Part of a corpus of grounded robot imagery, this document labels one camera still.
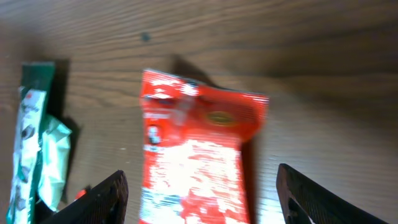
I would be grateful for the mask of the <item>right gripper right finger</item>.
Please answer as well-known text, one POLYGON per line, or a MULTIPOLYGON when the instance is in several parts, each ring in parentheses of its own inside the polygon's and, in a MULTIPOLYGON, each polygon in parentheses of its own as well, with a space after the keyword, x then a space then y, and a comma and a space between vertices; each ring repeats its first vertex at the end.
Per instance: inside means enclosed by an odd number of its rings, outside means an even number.
POLYGON ((348 203, 287 164, 280 164, 276 188, 286 224, 384 223, 348 203))

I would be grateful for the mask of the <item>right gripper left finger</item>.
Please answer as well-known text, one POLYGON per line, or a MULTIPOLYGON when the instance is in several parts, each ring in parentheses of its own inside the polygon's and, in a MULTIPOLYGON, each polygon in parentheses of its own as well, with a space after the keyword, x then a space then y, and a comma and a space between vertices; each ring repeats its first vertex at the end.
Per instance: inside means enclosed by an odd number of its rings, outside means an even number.
POLYGON ((43 221, 44 224, 123 224, 129 189, 122 170, 104 181, 69 206, 43 221))

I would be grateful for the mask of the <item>light green wipes pack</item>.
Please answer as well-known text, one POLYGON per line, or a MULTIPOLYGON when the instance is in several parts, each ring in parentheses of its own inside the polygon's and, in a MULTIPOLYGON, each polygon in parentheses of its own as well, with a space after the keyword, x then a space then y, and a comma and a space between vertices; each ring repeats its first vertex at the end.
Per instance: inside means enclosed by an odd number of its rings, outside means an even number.
POLYGON ((49 209, 56 212, 67 181, 70 135, 72 131, 57 118, 45 117, 42 135, 42 170, 37 193, 49 209))

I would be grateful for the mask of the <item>red snack bag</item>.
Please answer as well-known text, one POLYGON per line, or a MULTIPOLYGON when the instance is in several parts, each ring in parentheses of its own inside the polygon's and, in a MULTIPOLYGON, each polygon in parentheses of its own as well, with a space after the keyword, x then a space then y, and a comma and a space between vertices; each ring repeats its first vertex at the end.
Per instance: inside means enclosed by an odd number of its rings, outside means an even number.
POLYGON ((140 223, 249 223, 242 149, 269 99, 157 70, 143 72, 140 223))

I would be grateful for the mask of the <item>red stick sachet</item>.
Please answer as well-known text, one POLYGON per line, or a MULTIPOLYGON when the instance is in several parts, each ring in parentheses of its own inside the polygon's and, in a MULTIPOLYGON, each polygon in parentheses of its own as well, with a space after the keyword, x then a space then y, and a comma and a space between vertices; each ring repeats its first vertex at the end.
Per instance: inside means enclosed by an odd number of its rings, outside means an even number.
POLYGON ((78 200, 79 198, 81 198, 82 196, 84 196, 86 193, 87 193, 87 190, 86 190, 86 189, 80 190, 80 191, 76 194, 75 200, 78 200))

